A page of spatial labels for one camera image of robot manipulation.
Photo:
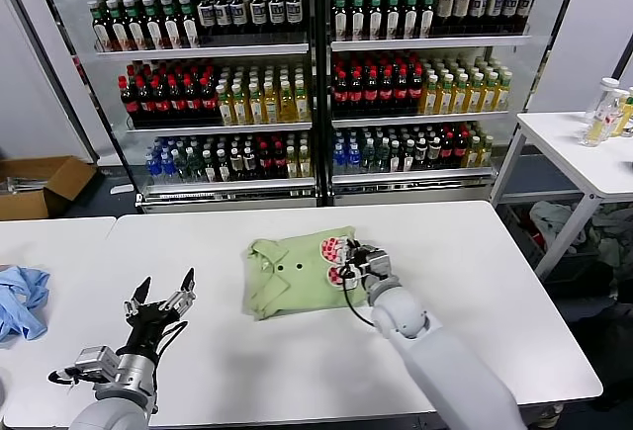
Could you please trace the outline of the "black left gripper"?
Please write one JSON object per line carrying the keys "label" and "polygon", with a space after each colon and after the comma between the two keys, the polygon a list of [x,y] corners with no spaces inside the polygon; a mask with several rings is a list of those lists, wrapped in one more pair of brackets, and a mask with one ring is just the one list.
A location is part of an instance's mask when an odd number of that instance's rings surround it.
{"label": "black left gripper", "polygon": [[190,268],[181,287],[165,303],[145,304],[151,278],[146,277],[124,302],[126,322],[132,328],[126,353],[143,357],[161,357],[167,346],[186,327],[182,316],[193,305],[195,271]]}

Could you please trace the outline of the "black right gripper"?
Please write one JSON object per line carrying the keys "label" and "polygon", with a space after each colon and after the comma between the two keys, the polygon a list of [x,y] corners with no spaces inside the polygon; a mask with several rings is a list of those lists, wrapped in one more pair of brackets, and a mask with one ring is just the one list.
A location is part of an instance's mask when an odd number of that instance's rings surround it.
{"label": "black right gripper", "polygon": [[348,254],[348,264],[340,269],[341,285],[356,286],[357,280],[362,279],[365,275],[369,249],[364,247],[357,240],[348,240],[346,242],[346,250]]}

